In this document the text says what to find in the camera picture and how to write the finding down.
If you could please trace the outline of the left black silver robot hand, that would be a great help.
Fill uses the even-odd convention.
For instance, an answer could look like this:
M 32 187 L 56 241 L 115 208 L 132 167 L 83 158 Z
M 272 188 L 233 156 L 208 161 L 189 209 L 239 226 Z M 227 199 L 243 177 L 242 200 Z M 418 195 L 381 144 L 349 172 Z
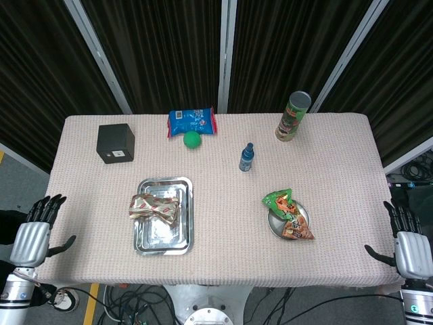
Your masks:
M 57 194 L 53 197 L 46 196 L 33 204 L 25 222 L 19 227 L 14 241 L 10 255 L 13 265 L 36 268 L 46 258 L 67 251 L 74 244 L 76 235 L 71 235 L 63 245 L 49 247 L 51 231 L 58 211 L 66 199 L 66 196 Z

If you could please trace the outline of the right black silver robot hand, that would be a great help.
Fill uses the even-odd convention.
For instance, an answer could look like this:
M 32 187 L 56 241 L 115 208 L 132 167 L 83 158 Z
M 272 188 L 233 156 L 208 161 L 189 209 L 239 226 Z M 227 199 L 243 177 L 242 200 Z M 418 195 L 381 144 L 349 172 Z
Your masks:
M 369 245 L 364 248 L 375 260 L 395 267 L 397 273 L 408 280 L 428 280 L 432 277 L 432 251 L 428 237 L 421 229 L 419 217 L 411 209 L 395 200 L 384 202 L 390 217 L 393 256 L 381 255 Z

